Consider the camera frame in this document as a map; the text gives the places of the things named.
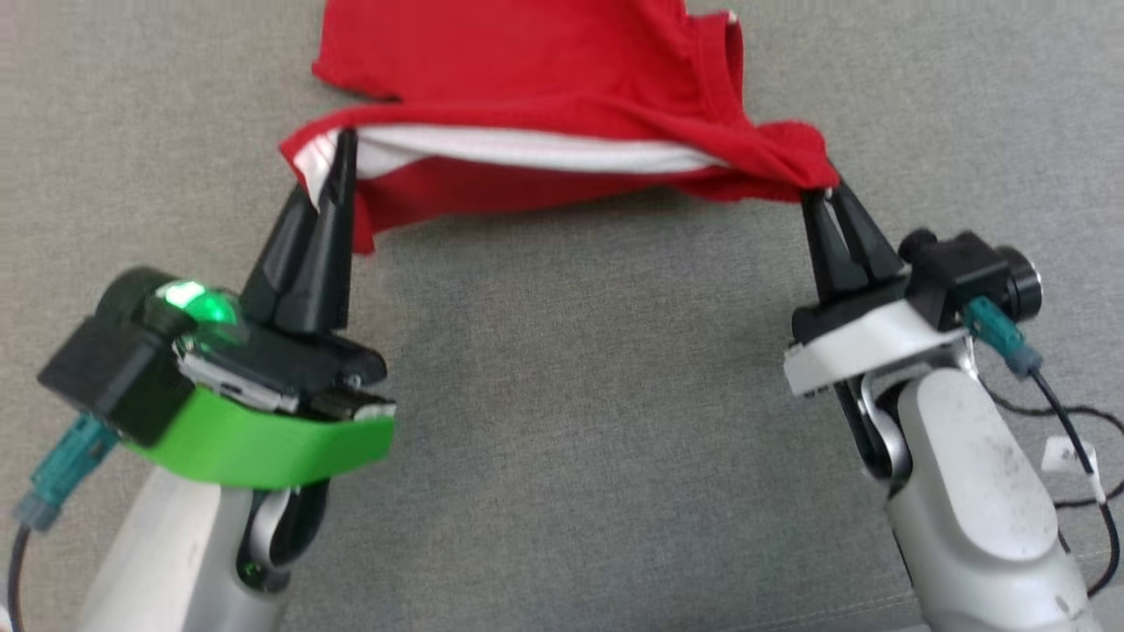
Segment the grey fabric sofa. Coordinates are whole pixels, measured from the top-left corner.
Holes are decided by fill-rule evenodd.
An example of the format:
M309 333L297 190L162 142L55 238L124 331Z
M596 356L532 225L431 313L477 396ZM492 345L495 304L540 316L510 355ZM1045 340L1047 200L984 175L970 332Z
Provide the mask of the grey fabric sofa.
M1028 340L1124 419L1124 0L686 0L744 33L755 121L818 126L891 240L1022 249ZM0 603L11 509L74 417L36 374L148 264L242 285L353 103L324 0L0 0ZM919 610L835 398L782 372L815 299L792 205L673 190L382 233L350 335L393 452L332 485L284 632L876 632Z

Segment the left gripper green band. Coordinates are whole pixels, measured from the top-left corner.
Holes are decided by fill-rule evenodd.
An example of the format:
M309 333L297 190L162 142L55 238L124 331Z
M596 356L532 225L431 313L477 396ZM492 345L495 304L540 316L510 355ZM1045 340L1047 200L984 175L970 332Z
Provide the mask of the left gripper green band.
M292 187L241 305L176 277L151 291L148 319L192 320L171 344L191 391L154 444L126 444L135 455L197 484L260 491L319 484L386 457L396 403L378 392L383 356L332 334L269 328L289 296L292 333L348 325L357 148L357 132L339 130L320 188Z

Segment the red shirt with white sleeves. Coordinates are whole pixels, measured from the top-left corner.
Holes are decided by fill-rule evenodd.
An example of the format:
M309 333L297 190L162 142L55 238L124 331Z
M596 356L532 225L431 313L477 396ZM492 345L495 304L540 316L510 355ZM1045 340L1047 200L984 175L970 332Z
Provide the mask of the red shirt with white sleeves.
M327 0L312 75L363 102L280 153L312 198L357 133L354 249L457 213L670 187L795 204L839 184L821 130L755 124L731 11L685 0Z

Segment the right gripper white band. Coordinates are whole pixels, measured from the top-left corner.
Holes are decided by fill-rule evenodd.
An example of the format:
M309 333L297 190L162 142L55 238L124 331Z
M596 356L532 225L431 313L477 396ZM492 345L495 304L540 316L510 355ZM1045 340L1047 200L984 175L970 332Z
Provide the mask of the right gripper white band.
M791 392L806 396L914 363L978 373L967 329L933 327L906 298L903 261L846 180L804 191L800 207L816 291L836 299L792 313L794 343L783 359Z

